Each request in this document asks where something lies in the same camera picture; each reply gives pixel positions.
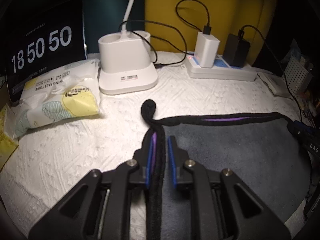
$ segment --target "power strip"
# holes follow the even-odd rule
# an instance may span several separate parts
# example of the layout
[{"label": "power strip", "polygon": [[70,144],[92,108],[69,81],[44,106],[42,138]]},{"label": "power strip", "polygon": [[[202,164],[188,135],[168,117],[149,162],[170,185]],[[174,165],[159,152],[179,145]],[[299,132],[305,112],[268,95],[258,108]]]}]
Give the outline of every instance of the power strip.
[{"label": "power strip", "polygon": [[254,81],[258,71],[264,72],[261,69],[251,67],[248,63],[242,68],[229,66],[228,63],[223,60],[222,55],[216,56],[212,68],[200,67],[193,56],[187,56],[184,65],[191,78]]}]

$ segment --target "gray mouse pad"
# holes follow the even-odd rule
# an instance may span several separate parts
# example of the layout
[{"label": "gray mouse pad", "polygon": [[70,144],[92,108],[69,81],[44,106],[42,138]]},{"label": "gray mouse pad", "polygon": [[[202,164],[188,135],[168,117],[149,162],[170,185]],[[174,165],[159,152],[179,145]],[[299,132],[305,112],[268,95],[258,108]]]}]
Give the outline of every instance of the gray mouse pad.
[{"label": "gray mouse pad", "polygon": [[[285,119],[232,126],[164,126],[178,147],[207,169],[231,168],[285,222],[310,184],[310,159]],[[190,239],[188,196],[173,189],[168,157],[162,191],[162,239]]]}]

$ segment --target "textured white fabric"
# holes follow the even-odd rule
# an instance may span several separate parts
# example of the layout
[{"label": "textured white fabric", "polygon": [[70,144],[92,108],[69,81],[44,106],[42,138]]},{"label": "textured white fabric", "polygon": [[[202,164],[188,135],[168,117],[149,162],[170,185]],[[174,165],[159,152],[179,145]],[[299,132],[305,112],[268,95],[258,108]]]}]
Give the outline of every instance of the textured white fabric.
[{"label": "textured white fabric", "polygon": [[[170,63],[181,54],[159,53]],[[101,94],[103,114],[61,121],[27,133],[0,173],[0,194],[14,223],[27,235],[90,169],[107,171],[130,159],[148,127],[140,115],[146,99],[156,102],[155,118],[176,115],[280,112],[299,119],[296,103],[274,97],[258,77],[254,82],[191,79],[183,66],[158,70],[158,84],[146,91]],[[132,206],[131,239],[145,239],[145,205]]]}]

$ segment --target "white charger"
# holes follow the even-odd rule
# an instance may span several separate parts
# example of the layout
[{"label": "white charger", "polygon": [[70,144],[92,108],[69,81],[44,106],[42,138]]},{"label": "white charger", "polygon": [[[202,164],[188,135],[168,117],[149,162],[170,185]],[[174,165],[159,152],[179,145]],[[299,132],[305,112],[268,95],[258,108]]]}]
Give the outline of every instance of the white charger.
[{"label": "white charger", "polygon": [[212,68],[220,41],[211,34],[198,32],[194,60],[202,68]]}]

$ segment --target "white plastic package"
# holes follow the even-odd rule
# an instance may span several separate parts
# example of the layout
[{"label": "white plastic package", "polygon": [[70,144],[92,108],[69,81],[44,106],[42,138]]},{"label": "white plastic package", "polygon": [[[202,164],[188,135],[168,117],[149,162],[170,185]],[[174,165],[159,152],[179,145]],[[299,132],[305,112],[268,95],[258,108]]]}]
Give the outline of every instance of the white plastic package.
[{"label": "white plastic package", "polygon": [[82,60],[51,70],[25,84],[15,134],[62,119],[99,114],[99,60]]}]

